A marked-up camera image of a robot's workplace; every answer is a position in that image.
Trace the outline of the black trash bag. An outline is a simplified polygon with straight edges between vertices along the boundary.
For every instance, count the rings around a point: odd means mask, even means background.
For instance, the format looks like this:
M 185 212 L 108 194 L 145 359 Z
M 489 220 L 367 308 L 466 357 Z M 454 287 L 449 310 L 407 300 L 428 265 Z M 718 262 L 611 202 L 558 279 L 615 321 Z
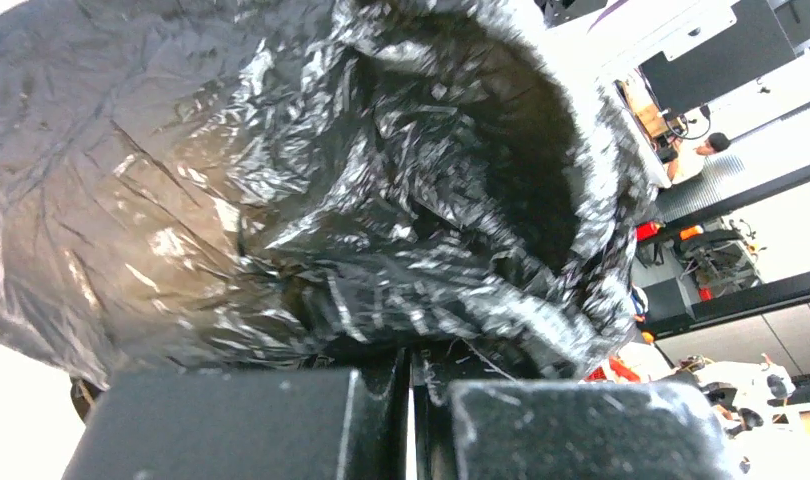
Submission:
M 583 36 L 526 1 L 27 1 L 0 14 L 0 344 L 291 368 L 625 345 L 655 190 Z

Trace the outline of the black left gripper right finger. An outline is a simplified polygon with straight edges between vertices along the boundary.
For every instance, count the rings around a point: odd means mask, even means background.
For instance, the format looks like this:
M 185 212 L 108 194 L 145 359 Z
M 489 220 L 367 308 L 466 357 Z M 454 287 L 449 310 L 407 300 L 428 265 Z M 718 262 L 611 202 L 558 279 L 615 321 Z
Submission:
M 422 479 L 738 479 L 705 397 L 679 382 L 511 379 L 464 344 L 412 355 Z

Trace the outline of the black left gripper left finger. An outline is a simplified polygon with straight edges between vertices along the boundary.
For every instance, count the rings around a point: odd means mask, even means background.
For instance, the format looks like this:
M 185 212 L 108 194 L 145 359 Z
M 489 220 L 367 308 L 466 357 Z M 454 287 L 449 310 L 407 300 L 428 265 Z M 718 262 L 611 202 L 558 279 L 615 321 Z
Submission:
M 409 362 L 119 376 L 68 479 L 401 479 Z

